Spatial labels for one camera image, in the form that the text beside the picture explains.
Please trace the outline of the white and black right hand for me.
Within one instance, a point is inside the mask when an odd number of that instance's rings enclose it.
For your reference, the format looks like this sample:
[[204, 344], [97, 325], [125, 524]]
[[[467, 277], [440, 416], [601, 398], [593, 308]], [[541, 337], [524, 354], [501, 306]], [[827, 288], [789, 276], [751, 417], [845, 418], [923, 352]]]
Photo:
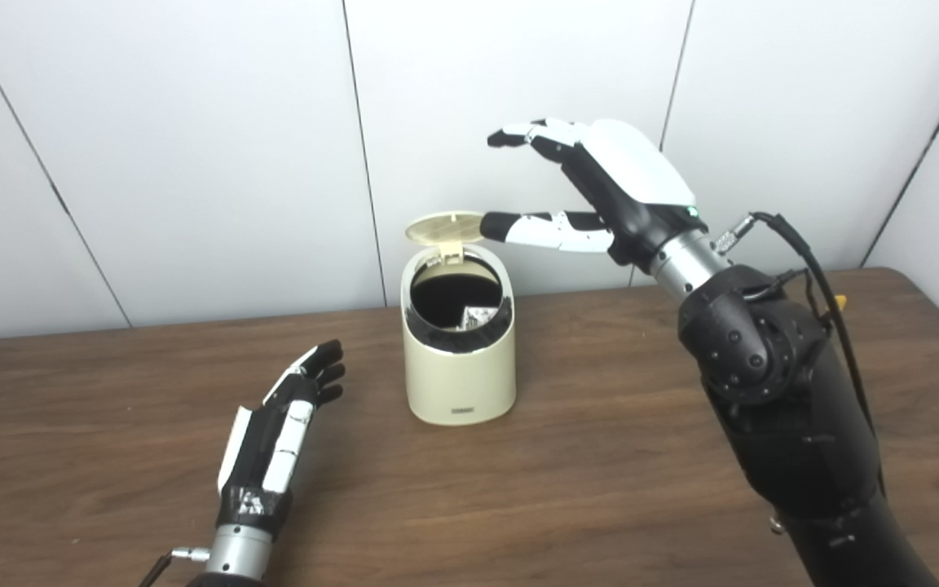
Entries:
[[547, 118], [508, 124], [488, 137], [491, 148], [528, 145], [562, 173], [590, 212], [487, 212], [480, 232], [490, 241], [575, 253], [605, 252], [618, 265], [653, 274], [659, 251], [674, 238], [702, 231], [696, 197], [668, 159], [636, 127]]

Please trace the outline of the white and black left hand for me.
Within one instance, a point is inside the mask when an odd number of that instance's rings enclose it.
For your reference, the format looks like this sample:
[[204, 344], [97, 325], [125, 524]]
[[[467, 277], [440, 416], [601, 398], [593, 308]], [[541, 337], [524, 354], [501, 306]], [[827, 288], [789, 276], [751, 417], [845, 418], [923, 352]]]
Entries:
[[321, 406], [342, 397], [342, 358], [339, 339], [313, 346], [284, 369], [260, 406], [239, 406], [217, 479], [219, 527], [241, 525], [279, 537], [312, 419]]

